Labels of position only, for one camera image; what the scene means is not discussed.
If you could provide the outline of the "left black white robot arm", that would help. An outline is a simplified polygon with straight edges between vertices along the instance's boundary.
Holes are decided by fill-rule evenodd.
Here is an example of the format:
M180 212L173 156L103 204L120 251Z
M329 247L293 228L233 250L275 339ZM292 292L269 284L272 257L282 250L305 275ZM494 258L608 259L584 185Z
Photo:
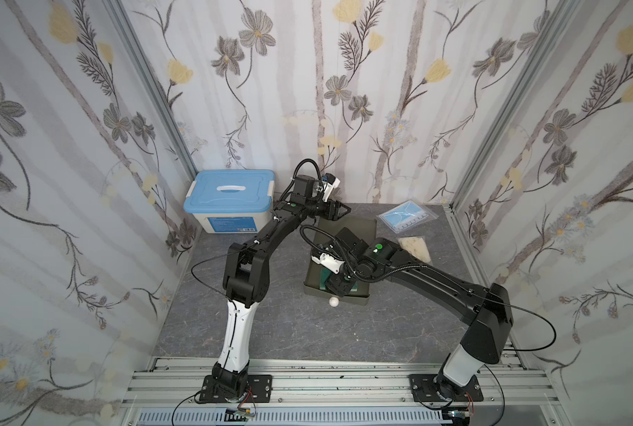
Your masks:
M249 342L254 315L270 287L270 258L279 245L308 218L337 221L350 208L332 198L340 180L297 175L274 204L273 217L243 244L229 248L222 287L228 318L222 353L212 369L212 387L229 399L239 399L248 387Z

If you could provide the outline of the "green scouring sponge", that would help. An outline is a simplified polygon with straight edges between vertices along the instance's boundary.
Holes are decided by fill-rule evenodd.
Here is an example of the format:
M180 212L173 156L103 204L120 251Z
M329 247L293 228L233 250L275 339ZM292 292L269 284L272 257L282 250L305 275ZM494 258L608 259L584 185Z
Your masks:
M320 272L319 288L336 296L369 296L369 285L344 273L334 273L323 268Z

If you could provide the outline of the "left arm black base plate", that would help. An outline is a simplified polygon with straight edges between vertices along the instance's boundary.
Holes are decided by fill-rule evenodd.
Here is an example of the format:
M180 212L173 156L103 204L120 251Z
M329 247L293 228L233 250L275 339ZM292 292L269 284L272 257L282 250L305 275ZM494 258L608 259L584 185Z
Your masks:
M195 401L199 404L240 402L267 404L270 402L272 391L272 375L250 375L245 380L245 388L239 396L236 396L230 390L224 390L222 385L213 379L213 376L208 375L205 377Z

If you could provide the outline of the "olive green drawer cabinet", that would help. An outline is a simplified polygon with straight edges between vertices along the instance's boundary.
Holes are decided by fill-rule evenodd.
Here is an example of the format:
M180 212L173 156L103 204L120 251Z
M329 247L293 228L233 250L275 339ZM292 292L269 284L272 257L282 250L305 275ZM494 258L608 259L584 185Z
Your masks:
M316 225L318 229L315 236L310 239L313 245L310 247L310 255L319 255L323 252L329 253L337 259L343 260L345 264L339 273L344 273L348 277L359 280L352 267L357 263L357 259L364 253L364 250L376 238L377 220L361 216L346 216L338 221L327 221L321 219ZM329 300L336 296L329 291L319 288L320 272L324 267L315 264L310 260L306 279L303 284L303 291L308 296L320 297ZM340 303L365 306L369 296L336 296Z

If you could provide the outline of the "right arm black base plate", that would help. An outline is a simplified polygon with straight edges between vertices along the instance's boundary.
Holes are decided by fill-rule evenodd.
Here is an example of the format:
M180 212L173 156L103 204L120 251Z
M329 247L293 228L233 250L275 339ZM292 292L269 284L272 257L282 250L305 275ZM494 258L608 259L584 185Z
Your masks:
M482 387L476 376L472 376L466 386L458 386L448 379L437 379L436 374L415 374L408 376L412 397L416 402L447 404L463 402L483 402Z

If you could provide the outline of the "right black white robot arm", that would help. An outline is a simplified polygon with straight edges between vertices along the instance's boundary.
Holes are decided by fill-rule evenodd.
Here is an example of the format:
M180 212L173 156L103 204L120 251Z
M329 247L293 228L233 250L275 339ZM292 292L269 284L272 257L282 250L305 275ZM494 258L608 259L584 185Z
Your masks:
M508 291L499 284L465 282L422 262L384 238L368 243L344 228L315 245L311 259L327 269L325 287L344 297L359 283L388 280L411 289L453 313L467 325L459 345L437 375L439 386L465 389L484 365L501 359L514 324Z

